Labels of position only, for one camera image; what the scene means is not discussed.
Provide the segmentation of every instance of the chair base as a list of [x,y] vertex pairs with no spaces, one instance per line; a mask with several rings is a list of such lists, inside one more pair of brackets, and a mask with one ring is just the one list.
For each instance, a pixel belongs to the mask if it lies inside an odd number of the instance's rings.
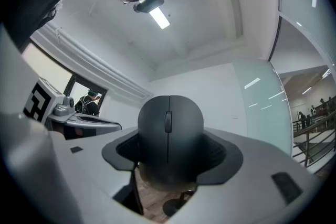
[[181,200],[181,199],[171,199],[171,200],[168,200],[166,201],[164,204],[163,204],[163,212],[171,217],[173,216],[177,211],[180,210],[180,208],[182,206],[185,205],[187,201],[186,200]]

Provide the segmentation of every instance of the metal railing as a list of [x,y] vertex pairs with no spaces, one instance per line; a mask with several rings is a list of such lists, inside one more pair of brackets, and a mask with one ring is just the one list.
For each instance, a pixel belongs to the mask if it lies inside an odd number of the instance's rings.
[[[320,130],[320,132],[317,135],[314,135],[313,137],[309,137],[310,133],[313,133],[314,130],[319,130],[320,126],[323,125],[327,125],[328,127],[323,128],[322,130]],[[321,121],[310,125],[308,127],[306,127],[305,129],[302,130],[298,130],[297,132],[294,132],[293,136],[298,137],[301,135],[306,135],[306,141],[301,142],[296,144],[294,147],[299,147],[302,152],[293,155],[294,157],[297,157],[301,154],[305,154],[305,159],[303,159],[302,161],[300,161],[299,163],[303,163],[304,162],[304,166],[305,167],[309,167],[312,164],[318,162],[320,159],[322,159],[323,157],[325,157],[329,152],[331,152],[331,150],[333,149],[334,151],[336,151],[336,111],[332,112],[330,115],[328,115],[327,117],[323,118]],[[319,141],[318,143],[316,143],[313,146],[310,146],[310,141],[312,141],[314,138],[320,136],[322,133],[324,133],[327,130],[333,130],[329,135],[327,135],[325,138],[323,138],[321,141]],[[332,141],[330,141],[329,143],[327,143],[326,146],[324,146],[322,149],[318,150],[317,152],[313,153],[312,155],[309,154],[309,151],[311,151],[313,148],[317,147],[318,145],[320,145],[321,143],[323,143],[326,139],[328,139],[329,137],[331,137],[334,134],[334,139]],[[318,159],[316,159],[315,161],[312,159],[313,157],[315,157],[317,154],[321,153],[323,150],[325,150],[326,148],[328,148],[332,143],[333,147],[330,147],[330,149],[328,149],[326,152],[324,152],[320,157],[318,157]]]

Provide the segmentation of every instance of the ceiling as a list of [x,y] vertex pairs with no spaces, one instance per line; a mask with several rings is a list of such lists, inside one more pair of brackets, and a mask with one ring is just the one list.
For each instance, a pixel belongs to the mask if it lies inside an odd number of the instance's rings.
[[325,69],[320,72],[309,72],[281,78],[288,99],[294,100],[301,97],[304,91],[306,91],[309,87],[313,87],[321,80],[322,75],[327,71],[327,69],[328,67],[325,67]]
[[[92,32],[104,40],[106,46],[118,44],[125,54],[136,54],[151,70],[159,72],[163,67],[175,68],[220,52],[227,56],[225,60],[222,58],[223,63],[232,60],[229,54],[235,50],[242,57],[260,58],[263,55],[260,40],[265,31],[258,30],[254,24],[262,21],[269,25],[261,14],[270,12],[259,12],[262,4],[258,2],[260,0],[165,0],[160,9],[170,25],[161,29],[149,14],[135,13],[132,3],[64,0],[55,21],[70,35],[75,31],[71,24],[84,25],[90,21]],[[267,49],[272,47],[271,42],[266,43]],[[245,54],[242,47],[248,48]]]

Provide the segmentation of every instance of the wooden floor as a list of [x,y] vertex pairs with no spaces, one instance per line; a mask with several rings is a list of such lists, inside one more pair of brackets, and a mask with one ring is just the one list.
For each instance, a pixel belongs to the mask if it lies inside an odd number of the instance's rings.
[[140,177],[139,169],[135,169],[135,180],[138,187],[138,192],[143,206],[144,217],[151,219],[157,223],[165,223],[169,217],[162,210],[163,204],[170,199],[177,199],[179,194],[170,194],[157,191],[150,186],[147,186]]

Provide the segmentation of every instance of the sleeve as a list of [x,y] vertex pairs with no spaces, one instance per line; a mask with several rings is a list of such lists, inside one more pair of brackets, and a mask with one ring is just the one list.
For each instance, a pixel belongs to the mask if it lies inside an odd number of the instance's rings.
[[95,102],[91,102],[87,104],[87,108],[89,109],[89,112],[93,115],[98,115],[99,114],[99,109],[98,106]]

